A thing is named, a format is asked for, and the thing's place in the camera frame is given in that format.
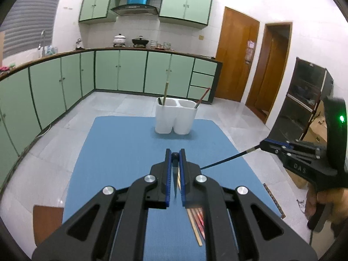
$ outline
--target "human hand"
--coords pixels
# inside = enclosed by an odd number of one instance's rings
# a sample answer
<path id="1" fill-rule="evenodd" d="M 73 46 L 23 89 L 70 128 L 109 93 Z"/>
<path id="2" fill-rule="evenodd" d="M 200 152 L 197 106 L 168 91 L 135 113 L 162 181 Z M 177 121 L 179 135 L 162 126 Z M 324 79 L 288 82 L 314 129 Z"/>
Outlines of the human hand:
<path id="1" fill-rule="evenodd" d="M 339 224 L 348 218 L 348 189 L 337 188 L 316 193 L 314 187 L 308 184 L 305 215 L 309 219 L 317 209 L 317 202 L 333 203 L 333 209 L 328 220 Z"/>

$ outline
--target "cardboard box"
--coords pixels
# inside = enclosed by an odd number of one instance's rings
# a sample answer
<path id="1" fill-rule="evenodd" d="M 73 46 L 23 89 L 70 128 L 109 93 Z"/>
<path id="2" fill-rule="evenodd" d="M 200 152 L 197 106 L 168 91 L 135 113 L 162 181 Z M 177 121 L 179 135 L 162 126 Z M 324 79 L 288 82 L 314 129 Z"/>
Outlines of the cardboard box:
<path id="1" fill-rule="evenodd" d="M 323 102 L 319 104 L 317 113 L 319 116 L 314 119 L 314 121 L 310 124 L 308 131 L 306 135 L 303 138 L 303 141 L 308 141 L 308 142 L 313 142 L 313 143 L 319 143 L 321 145 L 326 145 L 328 141 L 327 137 L 327 127 L 326 127 L 326 122 L 325 122 L 325 117 L 324 117 L 324 105 Z M 307 185 L 307 181 L 300 176 L 294 174 L 293 172 L 290 172 L 289 170 L 286 170 L 295 183 L 295 185 L 298 188 L 304 188 Z"/>

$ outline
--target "red chopstick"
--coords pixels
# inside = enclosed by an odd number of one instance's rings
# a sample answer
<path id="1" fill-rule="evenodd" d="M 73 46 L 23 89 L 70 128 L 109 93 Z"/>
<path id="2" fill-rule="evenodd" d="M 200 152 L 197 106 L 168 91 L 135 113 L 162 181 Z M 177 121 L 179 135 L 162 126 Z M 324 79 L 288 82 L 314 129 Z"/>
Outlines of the red chopstick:
<path id="1" fill-rule="evenodd" d="M 208 93 L 208 91 L 210 90 L 210 87 L 207 89 L 206 92 L 204 92 L 203 96 L 200 98 L 200 100 L 197 102 L 196 106 L 194 107 L 195 109 L 200 105 L 200 103 L 202 102 L 204 96 L 206 96 L 206 94 Z"/>
<path id="2" fill-rule="evenodd" d="M 201 232 L 202 238 L 205 240 L 204 229 L 199 221 L 199 218 L 198 218 L 197 214 L 195 213 L 194 209 L 190 209 L 190 210 L 191 210 L 192 216 L 194 217 L 194 221 L 196 222 L 196 225 L 197 225 L 199 231 Z"/>

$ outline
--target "drawer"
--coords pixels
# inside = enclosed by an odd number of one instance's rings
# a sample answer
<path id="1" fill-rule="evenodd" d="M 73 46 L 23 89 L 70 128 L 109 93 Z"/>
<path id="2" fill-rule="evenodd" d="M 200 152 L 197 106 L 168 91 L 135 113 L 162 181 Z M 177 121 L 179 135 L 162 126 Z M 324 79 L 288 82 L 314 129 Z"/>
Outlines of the drawer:
<path id="1" fill-rule="evenodd" d="M 194 72 L 215 75 L 217 63 L 196 59 L 194 61 Z"/>
<path id="2" fill-rule="evenodd" d="M 212 87 L 214 77 L 211 75 L 192 73 L 191 85 L 201 86 L 201 87 Z"/>
<path id="3" fill-rule="evenodd" d="M 203 94 L 206 92 L 206 90 L 207 89 L 203 88 L 203 87 L 190 86 L 189 94 L 188 94 L 187 98 L 199 100 L 203 96 Z M 204 96 L 204 98 L 203 98 L 204 101 L 208 101 L 210 91 L 206 94 L 206 96 Z"/>

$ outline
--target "window blind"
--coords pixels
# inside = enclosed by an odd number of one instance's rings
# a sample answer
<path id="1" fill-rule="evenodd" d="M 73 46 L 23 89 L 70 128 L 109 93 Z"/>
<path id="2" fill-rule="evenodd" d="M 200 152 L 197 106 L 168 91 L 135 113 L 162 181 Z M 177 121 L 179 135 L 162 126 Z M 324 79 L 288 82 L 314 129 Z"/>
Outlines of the window blind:
<path id="1" fill-rule="evenodd" d="M 17 0 L 0 27 L 5 32 L 3 57 L 37 48 L 41 32 L 45 45 L 52 43 L 53 25 L 59 0 Z"/>

